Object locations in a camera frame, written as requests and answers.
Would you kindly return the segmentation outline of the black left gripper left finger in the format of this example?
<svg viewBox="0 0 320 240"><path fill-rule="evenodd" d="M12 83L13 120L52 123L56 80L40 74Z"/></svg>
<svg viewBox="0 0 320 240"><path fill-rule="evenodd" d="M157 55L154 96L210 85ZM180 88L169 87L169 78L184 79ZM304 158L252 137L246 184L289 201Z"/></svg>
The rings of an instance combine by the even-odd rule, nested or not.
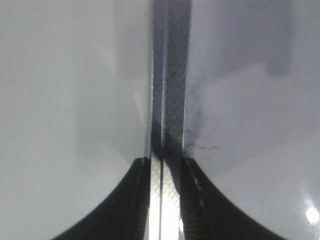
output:
<svg viewBox="0 0 320 240"><path fill-rule="evenodd" d="M150 204L151 161L137 158L117 187L56 240L142 240Z"/></svg>

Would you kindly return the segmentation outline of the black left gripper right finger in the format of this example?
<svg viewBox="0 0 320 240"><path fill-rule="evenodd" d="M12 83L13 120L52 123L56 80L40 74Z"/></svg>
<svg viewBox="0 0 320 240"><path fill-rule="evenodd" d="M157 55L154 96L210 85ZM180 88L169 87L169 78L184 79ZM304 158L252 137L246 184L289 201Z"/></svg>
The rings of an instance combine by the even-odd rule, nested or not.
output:
<svg viewBox="0 0 320 240"><path fill-rule="evenodd" d="M181 161L180 175L180 210L185 239L281 239L231 203L194 159L184 158Z"/></svg>

